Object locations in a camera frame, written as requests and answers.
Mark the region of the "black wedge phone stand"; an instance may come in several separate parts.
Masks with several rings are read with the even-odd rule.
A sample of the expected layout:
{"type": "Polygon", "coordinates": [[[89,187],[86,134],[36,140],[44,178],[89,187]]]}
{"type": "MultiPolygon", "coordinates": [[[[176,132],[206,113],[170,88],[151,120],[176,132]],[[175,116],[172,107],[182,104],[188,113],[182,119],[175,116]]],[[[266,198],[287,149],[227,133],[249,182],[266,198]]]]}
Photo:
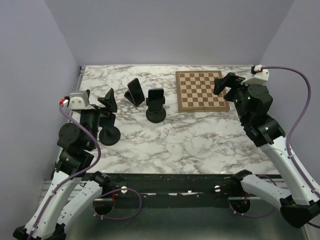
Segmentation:
{"type": "Polygon", "coordinates": [[[138,107],[145,101],[145,96],[143,92],[132,93],[130,90],[127,90],[124,94],[124,97],[130,101],[135,107],[138,107]]]}

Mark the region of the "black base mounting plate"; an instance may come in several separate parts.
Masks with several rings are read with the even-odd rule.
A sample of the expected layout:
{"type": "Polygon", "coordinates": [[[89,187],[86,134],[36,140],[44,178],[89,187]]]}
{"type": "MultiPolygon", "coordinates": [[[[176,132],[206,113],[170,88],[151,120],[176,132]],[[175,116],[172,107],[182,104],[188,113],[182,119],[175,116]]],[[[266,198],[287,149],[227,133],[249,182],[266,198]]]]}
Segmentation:
{"type": "Polygon", "coordinates": [[[109,173],[102,192],[129,188],[99,197],[93,206],[99,213],[113,209],[228,208],[245,213],[256,200],[245,193],[231,174],[109,173]]]}

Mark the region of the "black round-base clamp stand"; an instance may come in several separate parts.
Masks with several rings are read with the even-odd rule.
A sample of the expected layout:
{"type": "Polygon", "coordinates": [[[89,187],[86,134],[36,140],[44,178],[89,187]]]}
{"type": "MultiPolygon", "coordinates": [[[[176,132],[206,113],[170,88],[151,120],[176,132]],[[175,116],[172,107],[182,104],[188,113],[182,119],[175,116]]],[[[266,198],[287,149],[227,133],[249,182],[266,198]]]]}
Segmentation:
{"type": "Polygon", "coordinates": [[[166,99],[164,96],[158,99],[146,98],[147,110],[145,114],[148,121],[157,124],[165,120],[167,115],[167,112],[163,107],[165,102],[166,99]]]}

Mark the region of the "blue phone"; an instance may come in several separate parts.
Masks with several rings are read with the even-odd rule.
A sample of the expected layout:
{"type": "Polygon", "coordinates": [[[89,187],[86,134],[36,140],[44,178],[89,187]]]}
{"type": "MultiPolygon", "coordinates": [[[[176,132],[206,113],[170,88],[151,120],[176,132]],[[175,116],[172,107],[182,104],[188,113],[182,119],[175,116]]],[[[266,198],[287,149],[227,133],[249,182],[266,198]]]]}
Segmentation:
{"type": "Polygon", "coordinates": [[[113,128],[115,126],[116,115],[110,113],[108,116],[101,116],[99,118],[99,126],[102,128],[113,128]]]}
{"type": "Polygon", "coordinates": [[[158,112],[162,110],[164,101],[164,89],[152,88],[148,90],[148,110],[158,112]]]}

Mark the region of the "pink phone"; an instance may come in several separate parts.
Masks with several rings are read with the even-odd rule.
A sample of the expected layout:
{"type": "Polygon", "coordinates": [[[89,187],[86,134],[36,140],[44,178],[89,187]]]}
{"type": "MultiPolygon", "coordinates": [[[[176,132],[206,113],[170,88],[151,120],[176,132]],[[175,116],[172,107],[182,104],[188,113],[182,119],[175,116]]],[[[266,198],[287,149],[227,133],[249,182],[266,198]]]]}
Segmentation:
{"type": "Polygon", "coordinates": [[[133,101],[133,104],[138,107],[144,100],[145,95],[142,90],[140,81],[138,78],[134,78],[132,81],[130,81],[127,84],[131,99],[133,101]]]}

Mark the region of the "aluminium rail frame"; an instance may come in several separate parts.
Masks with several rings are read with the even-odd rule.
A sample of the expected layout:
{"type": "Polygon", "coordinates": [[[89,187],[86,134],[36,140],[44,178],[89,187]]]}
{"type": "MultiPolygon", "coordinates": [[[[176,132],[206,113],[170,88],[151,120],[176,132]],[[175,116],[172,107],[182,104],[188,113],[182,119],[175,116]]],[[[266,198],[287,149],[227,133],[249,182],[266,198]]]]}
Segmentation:
{"type": "MultiPolygon", "coordinates": [[[[117,104],[115,127],[120,140],[111,146],[100,144],[101,157],[72,191],[73,199],[96,172],[103,174],[204,174],[235,175],[247,170],[279,188],[287,185],[272,161],[246,135],[236,107],[229,102],[228,112],[179,112],[176,86],[177,71],[221,71],[248,79],[251,68],[241,65],[176,66],[176,65],[98,65],[80,70],[76,92],[90,91],[89,103],[102,106],[104,97],[113,88],[117,104]],[[138,78],[145,100],[138,107],[125,98],[128,83],[138,78]],[[146,117],[149,89],[164,90],[166,117],[152,123],[146,117]]],[[[129,188],[113,189],[96,197],[129,188]]]]}

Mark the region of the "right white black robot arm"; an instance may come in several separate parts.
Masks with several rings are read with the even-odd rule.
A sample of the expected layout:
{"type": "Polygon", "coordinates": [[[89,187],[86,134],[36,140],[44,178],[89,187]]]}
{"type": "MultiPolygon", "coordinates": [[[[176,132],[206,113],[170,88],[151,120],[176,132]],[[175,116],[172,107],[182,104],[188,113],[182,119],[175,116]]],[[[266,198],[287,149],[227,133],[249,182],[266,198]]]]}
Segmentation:
{"type": "Polygon", "coordinates": [[[261,80],[248,82],[230,72],[214,81],[213,93],[229,88],[224,99],[233,102],[246,135],[274,164],[287,185],[282,189],[248,170],[234,174],[230,191],[253,194],[278,209],[294,228],[301,228],[320,214],[320,186],[295,155],[280,124],[268,111],[273,98],[261,80]]]}

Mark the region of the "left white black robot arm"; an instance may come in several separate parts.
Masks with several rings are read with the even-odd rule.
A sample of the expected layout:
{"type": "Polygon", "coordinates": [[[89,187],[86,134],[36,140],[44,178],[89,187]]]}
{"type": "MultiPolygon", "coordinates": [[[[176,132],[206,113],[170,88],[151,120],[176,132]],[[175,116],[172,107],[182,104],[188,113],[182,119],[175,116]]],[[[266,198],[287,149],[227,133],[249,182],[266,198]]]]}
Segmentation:
{"type": "Polygon", "coordinates": [[[40,206],[26,225],[15,229],[15,239],[64,240],[71,224],[93,200],[107,197],[113,189],[110,178],[97,171],[80,193],[69,199],[86,172],[101,158],[91,152],[100,152],[100,144],[112,146],[121,138],[115,127],[118,106],[114,90],[97,99],[101,106],[90,104],[89,96],[87,89],[72,92],[60,101],[60,112],[69,119],[58,133],[57,145],[62,152],[40,206]]]}

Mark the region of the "wooden chessboard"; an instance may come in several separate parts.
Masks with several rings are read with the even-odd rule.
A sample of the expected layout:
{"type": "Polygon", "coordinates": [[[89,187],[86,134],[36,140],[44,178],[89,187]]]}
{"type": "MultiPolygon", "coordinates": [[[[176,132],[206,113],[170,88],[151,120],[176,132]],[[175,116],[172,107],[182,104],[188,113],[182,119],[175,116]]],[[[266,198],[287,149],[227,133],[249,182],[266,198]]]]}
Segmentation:
{"type": "Polygon", "coordinates": [[[229,103],[224,99],[224,89],[218,95],[213,93],[215,80],[222,77],[220,70],[177,71],[177,105],[180,113],[228,112],[229,103]]]}

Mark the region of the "black round-base stand left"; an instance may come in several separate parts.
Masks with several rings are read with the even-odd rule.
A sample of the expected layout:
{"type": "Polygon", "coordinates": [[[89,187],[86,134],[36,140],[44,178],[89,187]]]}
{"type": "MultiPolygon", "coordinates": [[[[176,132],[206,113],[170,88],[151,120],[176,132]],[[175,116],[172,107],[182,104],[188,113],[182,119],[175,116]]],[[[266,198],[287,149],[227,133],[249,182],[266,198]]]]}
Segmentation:
{"type": "Polygon", "coordinates": [[[102,127],[98,138],[101,144],[105,146],[112,146],[120,140],[121,132],[116,126],[112,128],[102,127]]]}

